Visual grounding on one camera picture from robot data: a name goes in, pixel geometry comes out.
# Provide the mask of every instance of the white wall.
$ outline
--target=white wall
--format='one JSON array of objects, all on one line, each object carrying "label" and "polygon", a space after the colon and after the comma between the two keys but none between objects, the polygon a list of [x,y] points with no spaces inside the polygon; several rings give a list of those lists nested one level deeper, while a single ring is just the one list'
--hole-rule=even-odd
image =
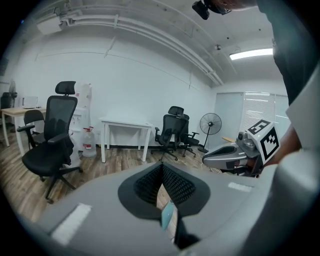
[{"label": "white wall", "polygon": [[[41,106],[60,81],[91,83],[96,134],[98,119],[106,115],[136,117],[162,129],[170,106],[180,106],[190,116],[189,131],[200,133],[204,143],[199,121],[215,105],[211,81],[180,55],[134,33],[102,26],[72,27],[28,42],[13,77],[19,97],[38,96]],[[150,145],[157,145],[154,132]],[[137,130],[113,128],[111,133],[112,145],[138,144]]]}]

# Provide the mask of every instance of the fan grille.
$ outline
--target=fan grille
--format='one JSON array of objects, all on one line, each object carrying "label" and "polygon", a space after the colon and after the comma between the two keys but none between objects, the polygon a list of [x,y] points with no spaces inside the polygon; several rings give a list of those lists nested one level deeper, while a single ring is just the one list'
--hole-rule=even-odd
[{"label": "fan grille", "polygon": [[200,128],[205,134],[214,135],[222,127],[221,118],[215,113],[207,113],[200,120]]}]

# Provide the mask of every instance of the wooden floor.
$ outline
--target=wooden floor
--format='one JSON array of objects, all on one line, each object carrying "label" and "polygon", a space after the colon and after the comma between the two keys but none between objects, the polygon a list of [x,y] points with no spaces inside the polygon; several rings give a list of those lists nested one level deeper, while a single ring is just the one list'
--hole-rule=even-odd
[{"label": "wooden floor", "polygon": [[[27,137],[24,136],[24,134],[21,135],[24,149],[27,151],[29,150]],[[51,180],[50,178],[46,178],[44,182],[41,182],[39,176],[29,171],[21,161],[16,134],[8,133],[8,137],[10,146],[6,147],[1,131],[0,141],[3,142],[3,144],[0,143],[1,188],[12,208],[17,213],[36,222],[42,212],[50,206],[45,200],[45,193]],[[175,161],[173,157],[167,154],[163,158],[163,161],[195,167],[210,172],[210,169],[202,164],[203,153],[199,152],[197,149],[194,149],[194,151],[197,154],[195,158],[189,152],[186,153],[186,157],[182,157],[181,150],[178,150],[174,153],[178,156],[178,161]],[[94,178],[126,171],[132,167],[143,165],[144,163],[141,161],[142,154],[143,150],[111,148],[110,150],[105,151],[106,162],[102,163],[101,150],[100,148],[97,148],[97,155],[95,158],[81,158],[83,173],[74,171],[64,175],[64,177],[77,188]],[[148,150],[146,163],[157,162],[160,158],[160,153],[155,152],[154,154],[150,154],[150,150]],[[50,197],[53,201],[57,202],[70,192],[72,191],[64,183],[58,181],[54,186]],[[161,186],[158,193],[157,207],[163,209],[169,200],[170,198],[166,190]]]}]

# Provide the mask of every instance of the gray plastic surface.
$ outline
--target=gray plastic surface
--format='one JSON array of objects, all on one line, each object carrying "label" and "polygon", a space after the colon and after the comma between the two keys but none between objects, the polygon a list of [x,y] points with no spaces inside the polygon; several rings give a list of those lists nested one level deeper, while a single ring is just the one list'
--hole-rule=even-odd
[{"label": "gray plastic surface", "polygon": [[118,198],[118,188],[126,178],[157,164],[144,164],[85,183],[46,210],[39,226],[50,233],[78,203],[83,203],[92,209],[70,241],[70,248],[95,256],[177,253],[158,221],[133,216]]},{"label": "gray plastic surface", "polygon": [[[224,147],[234,147],[235,152],[230,154],[218,154],[218,155],[209,156],[213,152],[218,151]],[[213,150],[210,150],[208,153],[206,153],[203,156],[202,161],[208,167],[217,168],[221,170],[233,170],[235,168],[234,162],[237,162],[246,158],[247,156],[244,153],[244,151],[235,142],[231,142],[231,143],[226,143],[226,144],[217,146]]]},{"label": "gray plastic surface", "polygon": [[267,166],[259,178],[174,165],[203,180],[210,189],[203,209],[182,218],[187,233],[200,239],[183,251],[171,243],[159,222],[134,217],[118,199],[123,180],[152,163],[82,185],[49,207],[38,225],[49,234],[78,203],[84,203],[92,211],[69,247],[90,255],[266,254],[288,237],[318,196],[319,156],[314,152],[290,154],[279,166]]}]

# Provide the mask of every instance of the ceiling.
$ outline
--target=ceiling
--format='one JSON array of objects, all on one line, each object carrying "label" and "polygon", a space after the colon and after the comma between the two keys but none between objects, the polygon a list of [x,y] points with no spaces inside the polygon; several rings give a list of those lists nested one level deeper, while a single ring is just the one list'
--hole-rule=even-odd
[{"label": "ceiling", "polygon": [[259,9],[211,12],[203,20],[193,9],[195,0],[46,0],[24,24],[28,39],[39,34],[34,25],[46,10],[59,7],[62,14],[81,10],[84,15],[116,15],[158,28],[183,42],[223,77],[225,69],[237,73],[229,54],[272,46],[272,27]]}]

